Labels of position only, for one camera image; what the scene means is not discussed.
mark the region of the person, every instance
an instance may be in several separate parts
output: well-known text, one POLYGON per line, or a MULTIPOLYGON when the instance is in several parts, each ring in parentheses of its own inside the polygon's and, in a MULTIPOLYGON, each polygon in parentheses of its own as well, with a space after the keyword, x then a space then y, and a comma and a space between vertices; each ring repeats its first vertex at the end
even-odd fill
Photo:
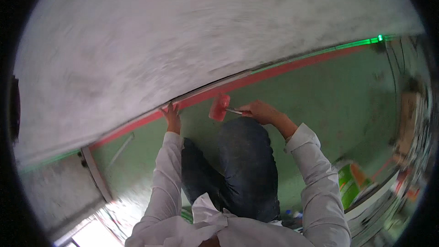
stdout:
POLYGON ((225 122, 218 135, 218 173, 196 145, 180 136, 178 106, 162 110, 168 123, 153 173, 145 215, 126 240, 140 246, 349 246, 350 231, 338 175, 320 151, 316 134, 296 126, 274 107, 255 101, 237 108, 243 117, 225 122), (272 124, 286 140, 305 182, 303 235, 280 222, 272 124), (181 189, 192 205, 193 224, 181 216, 181 189))

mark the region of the white shirt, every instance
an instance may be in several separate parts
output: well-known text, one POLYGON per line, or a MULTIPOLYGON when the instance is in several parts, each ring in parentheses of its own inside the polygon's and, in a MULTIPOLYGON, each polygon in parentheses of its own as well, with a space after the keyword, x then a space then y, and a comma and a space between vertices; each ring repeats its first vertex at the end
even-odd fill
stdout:
POLYGON ((305 124, 288 140, 284 151, 292 155, 305 181, 302 191, 303 235, 286 227, 219 212, 207 193, 192 205, 194 224, 181 216, 181 150, 183 138, 167 132, 153 173, 151 201, 133 228, 126 247, 198 247, 217 235, 229 246, 349 246, 338 175, 320 151, 320 141, 305 124))

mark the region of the paint bucket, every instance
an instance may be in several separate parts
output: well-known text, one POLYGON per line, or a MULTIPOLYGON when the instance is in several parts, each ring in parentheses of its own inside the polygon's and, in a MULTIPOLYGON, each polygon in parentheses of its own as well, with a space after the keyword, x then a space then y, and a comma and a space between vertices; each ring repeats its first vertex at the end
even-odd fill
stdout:
POLYGON ((332 168, 338 172, 343 209, 349 208, 377 186, 352 160, 340 159, 332 168))

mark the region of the jeans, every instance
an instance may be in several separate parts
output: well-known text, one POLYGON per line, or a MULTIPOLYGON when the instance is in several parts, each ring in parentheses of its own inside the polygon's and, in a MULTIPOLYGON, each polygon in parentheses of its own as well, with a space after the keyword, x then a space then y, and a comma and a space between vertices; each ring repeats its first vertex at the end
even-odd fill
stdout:
POLYGON ((236 118, 222 125, 218 146, 224 176, 190 139, 184 139, 183 191, 190 204, 207 192, 219 211, 226 208, 261 222, 279 220, 277 167, 267 131, 253 118, 236 118))

